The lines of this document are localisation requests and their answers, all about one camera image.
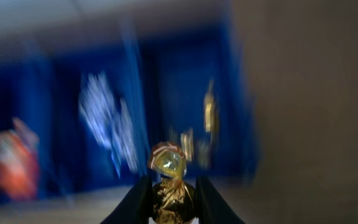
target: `shiny wrapper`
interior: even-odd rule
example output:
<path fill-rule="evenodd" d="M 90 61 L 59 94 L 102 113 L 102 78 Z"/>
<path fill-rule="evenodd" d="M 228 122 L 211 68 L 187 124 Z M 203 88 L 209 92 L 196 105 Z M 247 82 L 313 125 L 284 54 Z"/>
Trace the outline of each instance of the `shiny wrapper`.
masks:
<path fill-rule="evenodd" d="M 180 147 L 159 143 L 153 147 L 149 167 L 172 178 L 162 178 L 153 187 L 153 220 L 157 224 L 191 223 L 195 217 L 195 189 L 181 179 L 186 174 L 186 157 Z"/>

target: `gold candy in bin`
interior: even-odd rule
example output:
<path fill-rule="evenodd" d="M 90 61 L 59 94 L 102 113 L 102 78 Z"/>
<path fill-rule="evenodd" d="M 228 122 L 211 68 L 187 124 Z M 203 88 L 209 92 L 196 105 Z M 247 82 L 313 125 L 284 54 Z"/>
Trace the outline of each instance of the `gold candy in bin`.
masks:
<path fill-rule="evenodd" d="M 185 183 L 186 156 L 180 146 L 160 142 L 153 147 L 149 168 L 169 178 L 153 186 L 153 214 L 157 224 L 191 223 L 195 217 L 195 189 Z"/>

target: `gold candy wrapper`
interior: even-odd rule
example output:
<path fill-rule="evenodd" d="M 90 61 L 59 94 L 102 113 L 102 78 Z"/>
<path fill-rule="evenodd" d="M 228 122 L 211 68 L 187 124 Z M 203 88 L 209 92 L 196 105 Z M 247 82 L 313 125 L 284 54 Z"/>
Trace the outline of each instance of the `gold candy wrapper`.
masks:
<path fill-rule="evenodd" d="M 157 224 L 191 223 L 195 217 L 195 189 L 182 180 L 186 157 L 180 147 L 171 142 L 157 144 L 148 165 L 172 178 L 161 178 L 161 183 L 153 186 L 153 220 Z"/>

